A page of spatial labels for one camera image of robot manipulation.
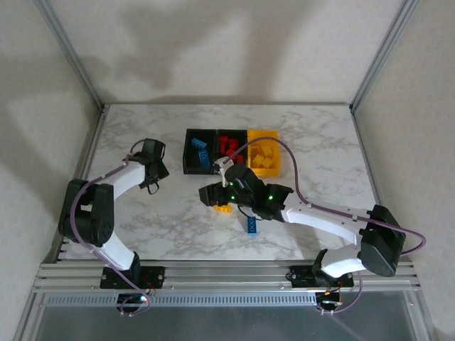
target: black bin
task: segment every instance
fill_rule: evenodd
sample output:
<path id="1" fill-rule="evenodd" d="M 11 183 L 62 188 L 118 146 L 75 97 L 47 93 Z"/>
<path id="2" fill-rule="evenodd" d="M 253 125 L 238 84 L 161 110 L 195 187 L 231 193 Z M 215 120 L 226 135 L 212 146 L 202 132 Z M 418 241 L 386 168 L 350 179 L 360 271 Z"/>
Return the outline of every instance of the black bin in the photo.
<path id="1" fill-rule="evenodd" d="M 200 165 L 199 150 L 191 145 L 194 138 L 205 142 L 205 148 L 210 161 L 210 168 Z M 215 151 L 217 148 L 217 138 L 215 129 L 186 129 L 185 148 L 183 151 L 183 174 L 207 174 L 213 175 L 213 163 L 215 162 Z"/>
<path id="2" fill-rule="evenodd" d="M 229 139 L 237 139 L 239 147 L 247 143 L 247 130 L 234 129 L 186 129 L 185 147 L 183 151 L 183 174 L 205 174 L 215 175 L 213 163 L 219 158 L 226 156 L 220 151 L 220 137 L 227 136 Z M 199 149 L 191 144 L 191 140 L 198 139 L 207 144 L 205 147 L 210 161 L 210 168 L 204 168 L 200 164 Z M 240 152 L 243 155 L 245 165 L 247 165 L 248 150 L 245 148 Z"/>

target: orange lego brick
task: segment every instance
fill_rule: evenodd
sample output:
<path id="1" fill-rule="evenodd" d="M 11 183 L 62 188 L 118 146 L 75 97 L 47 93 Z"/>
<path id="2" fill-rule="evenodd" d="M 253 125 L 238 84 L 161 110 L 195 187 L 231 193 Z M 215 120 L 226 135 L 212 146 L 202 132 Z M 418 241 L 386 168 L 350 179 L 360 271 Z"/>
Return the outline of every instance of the orange lego brick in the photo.
<path id="1" fill-rule="evenodd" d="M 223 205 L 223 206 L 215 205 L 215 206 L 213 206 L 213 208 L 215 209 L 215 211 L 218 211 L 218 212 L 232 213 L 231 205 Z"/>

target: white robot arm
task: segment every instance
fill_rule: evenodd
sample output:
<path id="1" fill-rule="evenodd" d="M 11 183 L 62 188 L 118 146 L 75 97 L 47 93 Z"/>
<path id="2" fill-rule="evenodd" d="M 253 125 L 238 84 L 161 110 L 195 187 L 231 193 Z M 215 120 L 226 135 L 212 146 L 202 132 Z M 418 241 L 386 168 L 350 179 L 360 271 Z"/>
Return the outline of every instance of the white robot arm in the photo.
<path id="1" fill-rule="evenodd" d="M 374 219 L 397 226 L 387 208 L 376 205 L 367 211 L 308 198 L 303 202 L 291 188 L 265 185 L 245 165 L 237 163 L 223 169 L 223 161 L 215 164 L 220 165 L 218 171 L 224 178 L 223 182 L 199 190 L 200 200 L 205 205 L 232 203 L 250 207 L 262 219 L 307 225 L 336 234 L 350 243 L 339 249 L 321 250 L 312 270 L 319 283 L 333 283 L 335 278 L 364 269 L 381 276 L 395 275 L 405 234 L 359 219 Z"/>

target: black mount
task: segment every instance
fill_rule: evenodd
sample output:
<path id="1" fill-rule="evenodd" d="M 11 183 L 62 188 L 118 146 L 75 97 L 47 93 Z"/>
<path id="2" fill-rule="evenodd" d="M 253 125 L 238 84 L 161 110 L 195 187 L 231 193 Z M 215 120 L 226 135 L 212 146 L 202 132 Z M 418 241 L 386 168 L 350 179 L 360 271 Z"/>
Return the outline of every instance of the black mount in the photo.
<path id="1" fill-rule="evenodd" d="M 163 266 L 141 266 L 139 256 L 134 252 L 134 260 L 130 268 L 122 271 L 131 282 L 141 289 L 161 289 L 164 283 Z M 101 289 L 131 289 L 131 286 L 120 278 L 114 270 L 104 267 L 102 271 Z"/>
<path id="2" fill-rule="evenodd" d="M 286 279 L 291 282 L 292 288 L 343 288 L 354 287 L 352 274 L 344 274 L 334 278 L 321 270 L 321 262 L 327 249 L 321 250 L 313 265 L 291 266 Z"/>

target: cable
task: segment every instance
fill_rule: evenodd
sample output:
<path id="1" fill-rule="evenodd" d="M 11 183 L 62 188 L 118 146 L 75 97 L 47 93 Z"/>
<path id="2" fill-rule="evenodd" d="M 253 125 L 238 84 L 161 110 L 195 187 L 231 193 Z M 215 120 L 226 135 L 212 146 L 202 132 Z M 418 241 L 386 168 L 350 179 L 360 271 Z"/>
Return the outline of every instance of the cable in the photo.
<path id="1" fill-rule="evenodd" d="M 227 158 L 223 164 L 226 164 L 229 160 L 231 160 L 232 158 L 234 158 L 239 152 L 241 152 L 243 149 L 247 148 L 250 144 L 253 144 L 254 142 L 258 142 L 258 141 L 261 141 L 261 140 L 272 140 L 272 141 L 275 141 L 275 142 L 278 142 L 279 144 L 281 144 L 284 149 L 286 149 L 286 151 L 289 153 L 289 155 L 291 156 L 291 159 L 292 159 L 292 163 L 294 165 L 294 177 L 295 177 L 295 186 L 296 186 L 296 193 L 297 195 L 299 196 L 299 199 L 305 204 L 305 205 L 310 205 L 312 208 L 316 208 L 317 210 L 320 210 L 320 211 L 324 211 L 324 212 L 327 212 L 327 213 L 331 213 L 331 214 L 335 214 L 335 215 L 340 215 L 342 217 L 347 217 L 347 218 L 353 218 L 353 216 L 349 213 L 345 213 L 345 212 L 341 212 L 341 211 L 338 211 L 338 210 L 333 210 L 331 208 L 328 208 L 328 207 L 324 207 L 324 206 L 320 206 L 320 205 L 316 205 L 316 204 L 313 204 L 312 202 L 309 202 L 300 192 L 300 189 L 299 189 L 299 168 L 297 167 L 297 161 L 296 161 L 296 158 L 294 156 L 294 153 L 292 153 L 292 150 L 281 140 L 279 139 L 276 139 L 274 137 L 258 137 L 257 139 L 253 139 L 251 141 L 248 141 L 247 143 L 245 143 L 243 146 L 241 146 L 238 150 L 236 150 L 234 152 L 234 154 L 232 154 L 231 156 L 229 156 L 229 158 Z M 403 229 L 402 227 L 398 227 L 398 226 L 395 226 L 395 225 L 392 225 L 392 224 L 388 224 L 386 222 L 380 222 L 379 220 L 374 220 L 374 219 L 371 219 L 371 218 L 365 218 L 365 217 L 357 217 L 358 220 L 361 220 L 363 222 L 369 222 L 369 223 L 372 223 L 372 224 L 376 224 L 376 225 L 379 225 L 379 226 L 382 226 L 382 227 L 386 227 L 388 229 L 393 229 L 395 231 L 398 231 L 398 232 L 403 232 L 403 233 L 409 233 L 409 234 L 412 234 L 418 238 L 420 238 L 420 243 L 416 246 L 416 247 L 413 247 L 412 249 L 409 249 L 407 251 L 404 251 L 401 253 L 402 256 L 406 256 L 408 254 L 411 254 L 412 252 L 415 252 L 419 249 L 421 249 L 422 247 L 425 246 L 425 244 L 427 243 L 427 239 L 425 238 L 425 236 L 423 234 L 420 234 L 419 232 L 415 232 L 415 231 L 411 231 L 410 229 Z"/>
<path id="2" fill-rule="evenodd" d="M 137 145 L 139 144 L 140 142 L 142 142 L 144 140 L 141 140 L 141 141 L 138 141 L 136 142 L 132 149 Z M 132 317 L 132 316 L 135 316 L 135 315 L 138 315 L 138 314 L 142 314 L 142 313 L 145 313 L 148 309 L 150 309 L 151 307 L 151 304 L 150 304 L 150 297 L 149 295 L 147 295 L 147 293 L 142 290 L 140 287 L 138 287 L 136 284 L 134 284 L 133 282 L 131 282 L 124 274 L 122 274 L 121 270 L 119 270 L 114 264 L 111 264 L 109 262 L 108 259 L 106 259 L 101 253 L 99 253 L 96 248 L 91 245 L 91 244 L 88 244 L 86 242 L 84 242 L 84 240 L 82 239 L 82 237 L 80 236 L 78 230 L 77 230 L 77 227 L 76 227 L 76 218 L 75 218 L 75 213 L 76 213 L 76 207 L 77 207 L 77 204 L 79 203 L 79 200 L 80 198 L 82 197 L 82 195 L 85 193 L 85 191 L 93 184 L 95 183 L 98 183 L 100 182 L 101 180 L 105 179 L 105 178 L 108 178 L 118 172 L 120 172 L 123 168 L 125 168 L 127 165 L 128 165 L 128 162 L 129 162 L 129 155 L 127 155 L 127 157 L 124 159 L 124 163 L 111 170 L 110 172 L 106 173 L 105 175 L 103 176 L 99 176 L 98 178 L 95 178 L 89 182 L 87 182 L 85 185 L 83 185 L 81 187 L 81 189 L 79 190 L 79 192 L 77 192 L 74 200 L 73 200 L 73 203 L 71 205 L 71 209 L 70 209 L 70 225 L 71 225 L 71 230 L 73 231 L 73 234 L 75 235 L 76 237 L 76 240 L 79 242 L 79 244 L 81 244 L 83 247 L 85 247 L 86 249 L 88 249 L 90 251 L 90 253 L 93 253 L 99 260 L 101 260 L 102 262 L 106 263 L 107 266 L 109 266 L 112 270 L 114 270 L 114 272 L 121 278 L 125 281 L 125 283 L 127 283 L 129 286 L 131 286 L 133 289 L 137 290 L 138 292 L 140 292 L 144 297 L 145 297 L 145 302 L 147 304 L 147 307 L 143 310 L 140 310 L 140 311 L 136 311 L 134 313 L 129 313 L 129 316 Z M 120 307 L 120 313 L 123 315 L 123 306 L 124 304 L 126 303 L 126 301 L 128 301 L 129 299 L 127 298 L 122 306 Z"/>
<path id="3" fill-rule="evenodd" d="M 363 291 L 363 278 L 362 278 L 362 275 L 360 274 L 360 272 L 358 271 L 357 272 L 357 276 L 358 276 L 358 281 L 359 281 L 359 287 L 358 287 L 358 292 L 357 292 L 357 295 L 355 296 L 355 298 L 353 299 L 353 301 L 351 303 L 349 303 L 346 307 L 344 308 L 341 308 L 341 309 L 337 309 L 337 310 L 330 310 L 330 314 L 333 315 L 333 314 L 339 314 L 339 313 L 342 313 L 343 311 L 347 311 L 347 309 L 349 309 L 350 307 L 352 307 L 353 305 L 355 305 L 358 301 L 358 299 L 360 298 L 360 295 L 362 295 L 362 291 Z M 326 312 L 327 310 L 325 310 L 324 308 L 322 308 L 321 306 L 316 306 L 316 309 L 321 311 L 321 314 L 323 315 L 324 312 Z"/>
<path id="4" fill-rule="evenodd" d="M 239 209 L 240 213 L 242 213 L 244 216 L 246 216 L 246 218 L 256 218 L 256 217 L 250 217 L 249 215 L 247 215 L 245 212 L 243 212 L 243 210 L 241 209 L 241 207 L 243 207 L 243 206 L 237 205 L 237 208 Z"/>

